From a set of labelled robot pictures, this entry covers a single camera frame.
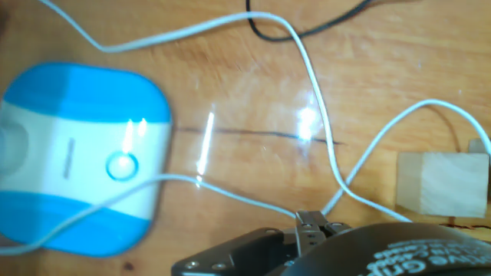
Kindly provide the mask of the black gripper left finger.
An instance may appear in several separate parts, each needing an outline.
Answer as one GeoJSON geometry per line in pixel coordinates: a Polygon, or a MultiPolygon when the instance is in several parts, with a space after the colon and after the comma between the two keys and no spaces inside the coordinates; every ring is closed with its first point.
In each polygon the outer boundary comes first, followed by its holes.
{"type": "Polygon", "coordinates": [[[298,257],[296,237],[259,228],[176,262],[172,276],[279,276],[298,257]]]}

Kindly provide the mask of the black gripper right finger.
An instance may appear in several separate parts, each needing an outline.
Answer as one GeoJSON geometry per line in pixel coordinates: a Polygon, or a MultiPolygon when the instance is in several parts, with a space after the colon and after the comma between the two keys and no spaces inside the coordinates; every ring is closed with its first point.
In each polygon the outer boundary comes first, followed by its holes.
{"type": "Polygon", "coordinates": [[[295,221],[298,256],[306,255],[327,238],[351,229],[343,222],[329,222],[320,211],[298,211],[295,221]]]}

